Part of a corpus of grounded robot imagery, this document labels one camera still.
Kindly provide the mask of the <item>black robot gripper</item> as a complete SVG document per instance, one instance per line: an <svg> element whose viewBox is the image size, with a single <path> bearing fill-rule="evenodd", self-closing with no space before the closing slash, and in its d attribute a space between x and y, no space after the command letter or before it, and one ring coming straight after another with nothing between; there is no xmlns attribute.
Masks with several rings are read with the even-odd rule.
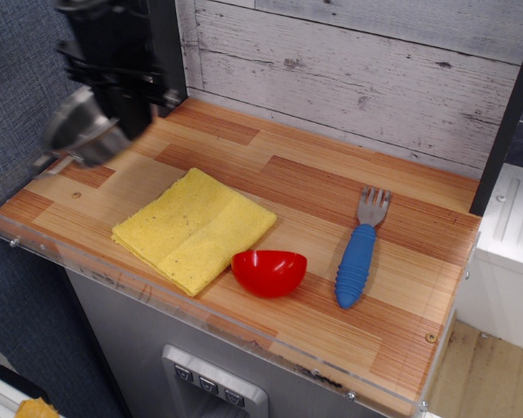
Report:
<svg viewBox="0 0 523 418"><path fill-rule="evenodd" d="M150 105L168 105L153 50L148 1L56 1L74 38L58 43L69 77L92 89L107 118L129 140L152 123Z"/></svg>

